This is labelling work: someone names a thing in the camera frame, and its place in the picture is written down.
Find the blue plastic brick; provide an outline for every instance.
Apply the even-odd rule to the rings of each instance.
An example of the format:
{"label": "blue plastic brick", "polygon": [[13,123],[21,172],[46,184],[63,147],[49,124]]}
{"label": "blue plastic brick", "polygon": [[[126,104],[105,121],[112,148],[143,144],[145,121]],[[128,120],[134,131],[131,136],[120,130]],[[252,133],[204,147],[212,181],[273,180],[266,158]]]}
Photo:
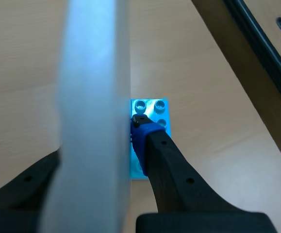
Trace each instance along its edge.
{"label": "blue plastic brick", "polygon": [[[167,99],[136,99],[131,100],[131,117],[136,113],[146,114],[152,121],[166,128],[166,133],[171,137],[169,110]],[[147,179],[142,172],[138,158],[131,144],[131,178]]]}

